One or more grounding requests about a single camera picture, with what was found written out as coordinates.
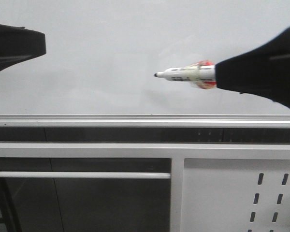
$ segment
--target whiteboard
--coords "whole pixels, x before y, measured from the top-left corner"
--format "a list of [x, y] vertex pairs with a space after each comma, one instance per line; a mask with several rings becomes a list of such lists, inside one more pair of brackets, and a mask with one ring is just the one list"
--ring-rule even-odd
[[290, 0], [0, 0], [0, 24], [43, 32], [47, 46], [0, 72], [0, 115], [290, 115], [153, 76], [268, 42], [290, 26]]

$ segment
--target slot hole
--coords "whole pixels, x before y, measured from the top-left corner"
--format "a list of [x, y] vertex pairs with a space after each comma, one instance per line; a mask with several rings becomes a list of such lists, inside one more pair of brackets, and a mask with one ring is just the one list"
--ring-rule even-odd
[[262, 184], [264, 173], [259, 174], [258, 185]]
[[276, 222], [277, 221], [277, 218], [278, 218], [278, 212], [275, 212], [274, 215], [273, 215], [272, 222]]
[[256, 216], [256, 212], [252, 212], [250, 215], [250, 222], [254, 222]]
[[255, 199], [253, 200], [253, 203], [254, 203], [254, 204], [258, 204], [258, 201], [259, 201], [259, 195], [260, 195], [260, 194], [258, 194], [258, 193], [255, 194]]
[[284, 194], [282, 194], [282, 193], [280, 193], [280, 194], [278, 195], [277, 204], [281, 204], [282, 196], [283, 196], [283, 195], [284, 195]]
[[288, 176], [289, 176], [288, 173], [284, 174], [284, 179], [282, 180], [282, 183], [281, 183], [282, 185], [286, 185], [287, 184]]

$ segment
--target white panel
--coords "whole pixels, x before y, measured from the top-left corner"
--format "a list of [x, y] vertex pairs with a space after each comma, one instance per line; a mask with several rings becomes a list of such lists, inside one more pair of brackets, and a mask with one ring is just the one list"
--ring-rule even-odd
[[[258, 185], [260, 173], [264, 176]], [[289, 175], [286, 185], [284, 174]], [[272, 222], [275, 212], [277, 221]], [[290, 160], [186, 159], [182, 232], [249, 230], [290, 232]]]
[[0, 115], [290, 115], [262, 97], [153, 77], [266, 43], [290, 26], [290, 0], [0, 0], [0, 23], [47, 43], [45, 56], [0, 72]]

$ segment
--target perforated metal panel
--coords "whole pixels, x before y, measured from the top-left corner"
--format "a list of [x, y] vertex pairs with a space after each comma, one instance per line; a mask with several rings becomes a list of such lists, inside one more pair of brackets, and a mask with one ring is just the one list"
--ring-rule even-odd
[[186, 159], [182, 232], [290, 232], [290, 160]]

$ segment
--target white marker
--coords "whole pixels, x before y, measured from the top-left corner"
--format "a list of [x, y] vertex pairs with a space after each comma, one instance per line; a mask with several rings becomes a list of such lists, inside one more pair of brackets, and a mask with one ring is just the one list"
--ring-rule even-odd
[[155, 73], [154, 76], [168, 81], [190, 81], [203, 89], [216, 87], [215, 66], [208, 60], [183, 68], [170, 68], [164, 72]]

